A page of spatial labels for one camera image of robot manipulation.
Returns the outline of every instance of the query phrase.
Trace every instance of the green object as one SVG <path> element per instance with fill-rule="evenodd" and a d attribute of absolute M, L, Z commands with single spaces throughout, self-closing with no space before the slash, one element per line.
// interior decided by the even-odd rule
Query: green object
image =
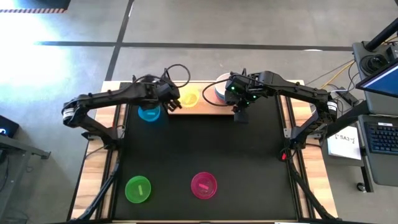
<path fill-rule="evenodd" d="M 129 180 L 124 189 L 127 200 L 131 203 L 142 203 L 148 199 L 151 191 L 150 182 L 146 177 L 135 176 Z"/>

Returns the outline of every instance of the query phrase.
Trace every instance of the blue cup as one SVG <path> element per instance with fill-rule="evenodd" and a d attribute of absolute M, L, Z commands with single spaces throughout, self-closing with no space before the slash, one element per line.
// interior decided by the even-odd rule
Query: blue cup
<path fill-rule="evenodd" d="M 160 105 L 149 110 L 143 110 L 141 107 L 138 107 L 138 116 L 147 122 L 156 121 L 160 116 Z"/>

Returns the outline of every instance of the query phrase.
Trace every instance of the yellow cup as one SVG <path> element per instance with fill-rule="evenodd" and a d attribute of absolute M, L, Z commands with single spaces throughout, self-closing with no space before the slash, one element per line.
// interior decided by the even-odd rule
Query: yellow cup
<path fill-rule="evenodd" d="M 181 88 L 180 89 L 180 99 L 181 106 L 183 108 L 194 107 L 199 101 L 199 91 L 196 88 Z"/>

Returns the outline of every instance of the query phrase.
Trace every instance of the office chair wheel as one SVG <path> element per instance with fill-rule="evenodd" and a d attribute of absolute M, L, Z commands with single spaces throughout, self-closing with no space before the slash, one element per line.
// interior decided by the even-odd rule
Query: office chair wheel
<path fill-rule="evenodd" d="M 365 184 L 364 184 L 364 183 L 357 183 L 357 184 L 356 184 L 356 188 L 357 188 L 360 192 L 366 193 L 366 189 L 365 189 Z"/>

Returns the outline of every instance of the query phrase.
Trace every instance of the white paper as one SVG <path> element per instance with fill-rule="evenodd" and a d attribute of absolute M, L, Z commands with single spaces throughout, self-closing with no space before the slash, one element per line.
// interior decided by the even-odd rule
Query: white paper
<path fill-rule="evenodd" d="M 361 160 L 358 132 L 348 126 L 328 138 L 329 155 Z"/>

